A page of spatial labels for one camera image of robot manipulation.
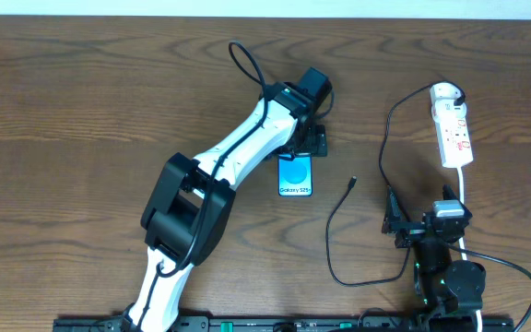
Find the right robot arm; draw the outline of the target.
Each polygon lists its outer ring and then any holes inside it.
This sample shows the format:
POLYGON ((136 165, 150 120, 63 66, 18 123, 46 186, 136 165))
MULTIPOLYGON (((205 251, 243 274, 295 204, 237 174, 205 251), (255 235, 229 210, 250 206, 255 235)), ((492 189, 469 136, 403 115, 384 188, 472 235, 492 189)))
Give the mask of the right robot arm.
POLYGON ((395 247, 414 253, 415 288, 426 308, 415 318, 422 331, 482 331, 485 267, 454 260, 451 246, 465 235, 472 213, 450 186, 420 221, 411 221, 399 206, 393 188, 387 190, 382 232, 395 236, 395 247))

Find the blue screen smartphone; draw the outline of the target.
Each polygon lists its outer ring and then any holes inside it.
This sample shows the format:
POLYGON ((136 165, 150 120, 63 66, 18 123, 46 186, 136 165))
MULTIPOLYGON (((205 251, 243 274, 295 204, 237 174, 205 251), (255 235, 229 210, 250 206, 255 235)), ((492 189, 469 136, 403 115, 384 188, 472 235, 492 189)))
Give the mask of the blue screen smartphone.
POLYGON ((278 157, 278 194, 311 196, 313 193, 312 158, 281 155, 278 157))

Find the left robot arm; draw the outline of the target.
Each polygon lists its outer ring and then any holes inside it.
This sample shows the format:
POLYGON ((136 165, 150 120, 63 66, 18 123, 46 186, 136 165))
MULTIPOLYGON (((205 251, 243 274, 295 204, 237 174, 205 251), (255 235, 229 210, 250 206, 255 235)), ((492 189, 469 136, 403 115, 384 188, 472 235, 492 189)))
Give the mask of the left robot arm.
POLYGON ((324 156, 325 131, 316 112, 332 92, 328 76, 311 67, 296 83, 265 88, 250 116, 216 146, 165 163, 141 217, 147 271, 124 331, 167 331, 183 288, 225 231, 236 190, 263 160, 324 156))

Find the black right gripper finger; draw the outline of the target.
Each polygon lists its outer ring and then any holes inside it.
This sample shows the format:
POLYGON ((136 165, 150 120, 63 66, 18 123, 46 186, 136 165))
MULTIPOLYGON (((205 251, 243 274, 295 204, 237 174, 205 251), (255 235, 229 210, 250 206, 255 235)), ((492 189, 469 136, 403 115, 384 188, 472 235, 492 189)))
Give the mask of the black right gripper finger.
POLYGON ((460 197, 454 192, 452 187, 450 185, 445 184, 442 187, 442 200, 452 200, 452 199, 457 199, 463 204, 463 207, 465 209, 465 215, 464 215, 465 217, 471 217, 472 216, 472 213, 465 206, 465 204, 462 202, 460 197))
POLYGON ((382 233, 396 233, 402 221, 401 210, 398 205, 395 191, 391 186, 387 188, 386 208, 383 218, 382 233))

